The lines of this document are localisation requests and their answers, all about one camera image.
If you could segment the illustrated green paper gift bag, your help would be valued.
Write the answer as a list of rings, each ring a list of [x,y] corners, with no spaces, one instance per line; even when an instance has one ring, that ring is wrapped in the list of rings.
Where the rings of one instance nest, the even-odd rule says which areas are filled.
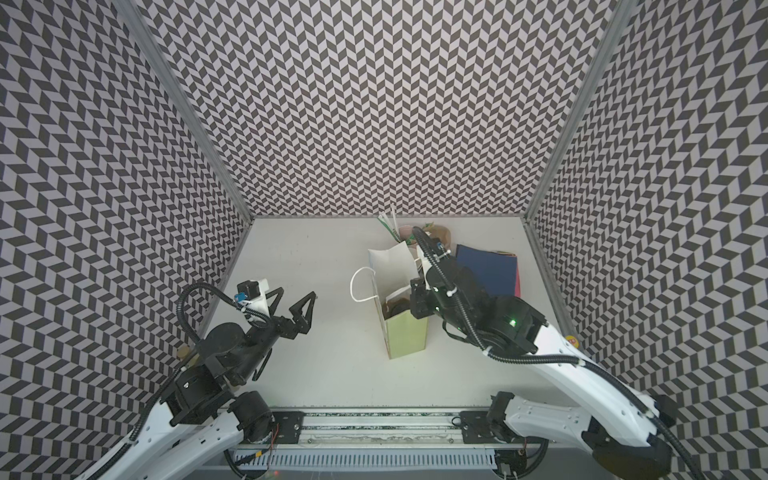
[[[356,303],[372,302],[390,360],[418,353],[426,348],[428,321],[412,312],[411,281],[420,280],[419,262],[405,242],[386,250],[368,250],[368,265],[357,269],[349,282],[349,295]],[[371,294],[355,293],[359,277],[370,280]]]

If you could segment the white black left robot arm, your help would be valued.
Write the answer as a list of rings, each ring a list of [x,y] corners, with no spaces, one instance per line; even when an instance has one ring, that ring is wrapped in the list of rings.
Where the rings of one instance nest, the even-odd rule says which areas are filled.
[[[155,393],[131,432],[82,473],[84,479],[182,479],[241,442],[264,456],[295,444],[301,411],[277,413],[246,385],[258,378],[279,339],[293,340],[312,327],[317,295],[310,292],[279,316],[283,289],[245,281],[229,297],[203,284],[242,313],[250,327],[222,323],[195,341],[192,351]]]

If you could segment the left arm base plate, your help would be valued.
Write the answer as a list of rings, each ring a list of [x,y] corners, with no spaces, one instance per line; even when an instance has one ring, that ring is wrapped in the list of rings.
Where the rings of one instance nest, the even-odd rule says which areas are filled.
[[[271,416],[270,432],[275,436],[276,445],[299,443],[303,430],[305,413],[300,410],[275,411]]]

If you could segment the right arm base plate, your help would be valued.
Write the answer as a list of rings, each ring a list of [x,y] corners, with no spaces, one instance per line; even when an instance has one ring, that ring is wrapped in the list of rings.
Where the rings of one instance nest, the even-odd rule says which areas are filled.
[[[486,411],[461,411],[458,415],[458,426],[464,444],[508,444],[514,438],[509,430],[493,424]]]

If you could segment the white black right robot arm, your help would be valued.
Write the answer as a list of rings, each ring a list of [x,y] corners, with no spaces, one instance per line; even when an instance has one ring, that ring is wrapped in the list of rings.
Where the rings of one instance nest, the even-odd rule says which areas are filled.
[[[573,401],[562,407],[500,391],[486,424],[502,442],[536,437],[577,447],[620,479],[660,479],[679,456],[695,479],[701,467],[673,433],[676,405],[641,393],[574,347],[536,308],[516,296],[492,296],[467,268],[446,263],[410,282],[418,318],[436,315],[455,339],[494,361],[527,367]]]

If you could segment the dark blue napkin stack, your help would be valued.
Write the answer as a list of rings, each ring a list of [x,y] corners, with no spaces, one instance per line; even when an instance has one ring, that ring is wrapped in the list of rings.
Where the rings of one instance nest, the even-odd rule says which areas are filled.
[[[458,244],[457,262],[469,268],[479,284],[492,296],[515,296],[514,254],[485,251]]]

